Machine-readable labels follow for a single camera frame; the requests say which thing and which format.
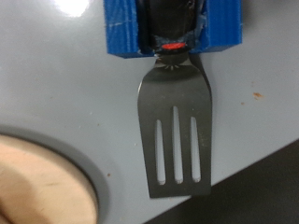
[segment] blue plastic mount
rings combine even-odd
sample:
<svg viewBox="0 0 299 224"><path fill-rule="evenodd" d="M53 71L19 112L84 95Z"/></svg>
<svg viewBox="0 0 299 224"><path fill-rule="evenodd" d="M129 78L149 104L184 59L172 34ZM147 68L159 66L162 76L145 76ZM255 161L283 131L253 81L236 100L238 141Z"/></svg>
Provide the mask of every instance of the blue plastic mount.
<svg viewBox="0 0 299 224"><path fill-rule="evenodd" d="M153 55L140 51L135 1L104 1L109 54L122 58ZM242 43L242 0L206 0L203 6L199 5L197 32L200 35L191 53L222 51Z"/></svg>

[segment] spatula slot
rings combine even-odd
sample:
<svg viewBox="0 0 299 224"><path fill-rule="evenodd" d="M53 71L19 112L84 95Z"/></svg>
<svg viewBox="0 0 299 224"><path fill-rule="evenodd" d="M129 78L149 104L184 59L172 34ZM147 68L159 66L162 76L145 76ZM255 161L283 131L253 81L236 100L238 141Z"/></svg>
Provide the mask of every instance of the spatula slot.
<svg viewBox="0 0 299 224"><path fill-rule="evenodd" d="M163 130L162 123L158 119L156 121L156 166L157 166L157 180L160 185L164 185L165 177L165 161L164 161L164 145L163 145Z"/></svg>
<svg viewBox="0 0 299 224"><path fill-rule="evenodd" d="M192 157L192 178L194 182L199 182L201 179L199 150L200 148L198 142L196 118L191 117L191 157Z"/></svg>
<svg viewBox="0 0 299 224"><path fill-rule="evenodd" d="M176 106L173 107L173 149L174 149L175 178L177 183L181 184L183 182L183 164L181 158L178 108Z"/></svg>

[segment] metal spatula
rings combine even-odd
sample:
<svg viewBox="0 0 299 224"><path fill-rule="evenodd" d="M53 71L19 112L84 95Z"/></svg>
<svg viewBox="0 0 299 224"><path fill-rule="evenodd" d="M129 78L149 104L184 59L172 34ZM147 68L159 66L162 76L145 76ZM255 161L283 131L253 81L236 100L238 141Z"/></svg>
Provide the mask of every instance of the metal spatula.
<svg viewBox="0 0 299 224"><path fill-rule="evenodd" d="M138 96L149 196L206 195L211 187L211 97L188 55L196 4L146 2L149 42L159 56Z"/></svg>

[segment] white countertop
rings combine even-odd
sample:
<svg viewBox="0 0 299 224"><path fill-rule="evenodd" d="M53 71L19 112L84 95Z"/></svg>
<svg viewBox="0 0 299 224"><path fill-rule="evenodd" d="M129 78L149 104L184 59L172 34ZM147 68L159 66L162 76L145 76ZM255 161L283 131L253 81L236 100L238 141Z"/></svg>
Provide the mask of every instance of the white countertop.
<svg viewBox="0 0 299 224"><path fill-rule="evenodd" d="M136 99L154 59L106 54L101 0L77 17L59 2L67 1L0 1L0 132L80 166L98 191L101 223L142 223L186 199L148 195ZM202 55L213 184L299 135L299 2L243 4L244 43Z"/></svg>

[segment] wooden board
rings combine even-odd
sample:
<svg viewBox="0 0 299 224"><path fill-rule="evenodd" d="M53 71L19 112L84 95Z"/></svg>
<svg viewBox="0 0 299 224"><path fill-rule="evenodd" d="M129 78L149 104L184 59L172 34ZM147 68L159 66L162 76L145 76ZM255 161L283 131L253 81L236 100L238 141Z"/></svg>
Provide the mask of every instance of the wooden board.
<svg viewBox="0 0 299 224"><path fill-rule="evenodd" d="M94 224L97 211L91 183L70 161L0 135L0 224Z"/></svg>

